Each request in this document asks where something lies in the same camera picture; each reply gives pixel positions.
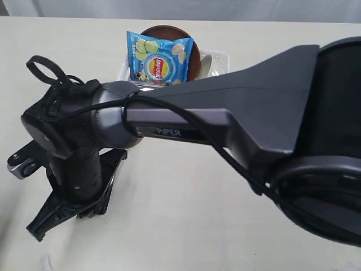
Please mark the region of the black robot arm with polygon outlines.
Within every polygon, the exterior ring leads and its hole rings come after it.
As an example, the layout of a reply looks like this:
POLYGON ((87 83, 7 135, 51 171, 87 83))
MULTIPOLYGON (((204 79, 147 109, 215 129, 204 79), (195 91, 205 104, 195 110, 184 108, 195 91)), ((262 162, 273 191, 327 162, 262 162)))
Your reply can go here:
POLYGON ((27 229, 43 240, 74 216, 103 213, 113 163, 143 138, 212 146, 293 223, 360 246, 360 38, 300 45, 242 71, 151 91, 83 83, 50 59, 26 64, 46 94, 21 122, 46 158, 52 192, 27 229))

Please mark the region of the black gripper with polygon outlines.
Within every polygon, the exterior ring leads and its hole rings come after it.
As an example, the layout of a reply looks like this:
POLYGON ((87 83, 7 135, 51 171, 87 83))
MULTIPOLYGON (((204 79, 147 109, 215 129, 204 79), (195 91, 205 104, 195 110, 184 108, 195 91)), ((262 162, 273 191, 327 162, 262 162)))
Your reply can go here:
POLYGON ((111 176, 126 150, 112 149, 103 154, 97 148, 83 147, 69 158, 46 154, 46 175, 52 192, 28 232, 42 241, 46 232, 72 217, 92 217, 106 213, 112 188, 111 176))

